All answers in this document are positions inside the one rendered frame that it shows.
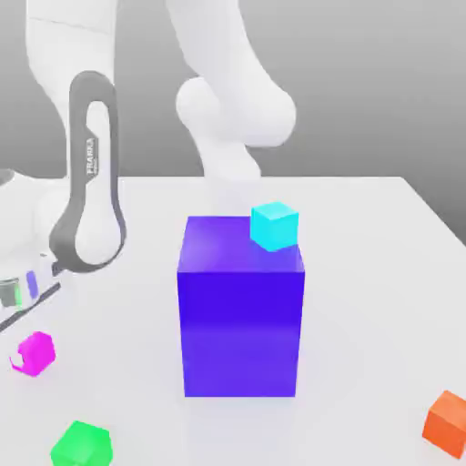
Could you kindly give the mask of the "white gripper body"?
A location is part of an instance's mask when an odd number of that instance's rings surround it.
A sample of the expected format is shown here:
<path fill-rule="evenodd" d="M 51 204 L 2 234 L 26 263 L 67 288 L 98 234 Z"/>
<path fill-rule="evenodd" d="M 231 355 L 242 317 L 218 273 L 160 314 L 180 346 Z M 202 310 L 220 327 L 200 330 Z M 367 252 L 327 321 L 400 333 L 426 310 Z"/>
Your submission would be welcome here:
<path fill-rule="evenodd" d="M 53 328 L 61 313 L 61 294 L 61 283 L 56 282 L 25 309 L 5 308 L 0 302 L 0 346 L 13 344 L 35 330 Z"/>

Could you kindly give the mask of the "small magenta cube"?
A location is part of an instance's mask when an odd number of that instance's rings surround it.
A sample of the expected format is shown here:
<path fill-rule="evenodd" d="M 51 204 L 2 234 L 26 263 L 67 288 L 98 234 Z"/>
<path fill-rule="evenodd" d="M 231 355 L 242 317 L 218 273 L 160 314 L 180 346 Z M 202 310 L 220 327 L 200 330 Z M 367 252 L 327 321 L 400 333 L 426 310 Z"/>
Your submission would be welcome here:
<path fill-rule="evenodd" d="M 35 331 L 19 343 L 17 355 L 21 360 L 15 362 L 9 358 L 11 367 L 30 377 L 37 377 L 56 359 L 53 339 L 49 334 Z"/>

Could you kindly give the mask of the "small green cube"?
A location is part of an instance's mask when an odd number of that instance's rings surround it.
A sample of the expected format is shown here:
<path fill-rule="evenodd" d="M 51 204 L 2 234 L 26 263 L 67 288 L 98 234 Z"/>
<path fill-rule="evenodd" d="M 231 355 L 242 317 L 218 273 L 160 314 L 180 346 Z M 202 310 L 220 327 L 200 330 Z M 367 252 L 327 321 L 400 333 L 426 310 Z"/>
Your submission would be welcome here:
<path fill-rule="evenodd" d="M 75 420 L 50 452 L 53 466 L 110 466 L 113 448 L 108 430 Z"/>

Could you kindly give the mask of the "small cyan cube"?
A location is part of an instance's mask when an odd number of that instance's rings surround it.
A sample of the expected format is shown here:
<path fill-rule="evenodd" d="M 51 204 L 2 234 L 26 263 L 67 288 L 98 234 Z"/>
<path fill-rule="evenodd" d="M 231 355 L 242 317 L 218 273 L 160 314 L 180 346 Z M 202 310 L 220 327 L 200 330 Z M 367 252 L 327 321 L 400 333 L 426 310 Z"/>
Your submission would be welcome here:
<path fill-rule="evenodd" d="M 282 202 L 251 209 L 250 238 L 268 252 L 297 245 L 298 231 L 298 211 Z"/>

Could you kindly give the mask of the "small orange cube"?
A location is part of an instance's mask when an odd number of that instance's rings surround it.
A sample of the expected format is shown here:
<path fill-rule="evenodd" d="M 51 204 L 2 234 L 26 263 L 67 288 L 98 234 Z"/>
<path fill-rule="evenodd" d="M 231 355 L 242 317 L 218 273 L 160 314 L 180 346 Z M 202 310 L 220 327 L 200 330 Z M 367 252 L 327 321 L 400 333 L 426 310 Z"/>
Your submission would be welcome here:
<path fill-rule="evenodd" d="M 460 459 L 466 449 L 466 400 L 445 390 L 428 410 L 422 437 Z"/>

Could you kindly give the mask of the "large blue box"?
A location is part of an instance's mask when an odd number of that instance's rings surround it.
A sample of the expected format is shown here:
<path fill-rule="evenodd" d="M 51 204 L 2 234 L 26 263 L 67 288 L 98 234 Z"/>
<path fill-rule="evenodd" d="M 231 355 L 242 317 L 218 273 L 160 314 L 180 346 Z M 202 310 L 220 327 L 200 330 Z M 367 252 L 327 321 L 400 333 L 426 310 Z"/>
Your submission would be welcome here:
<path fill-rule="evenodd" d="M 304 288 L 298 246 L 266 251 L 247 217 L 189 217 L 177 266 L 186 396 L 294 396 Z"/>

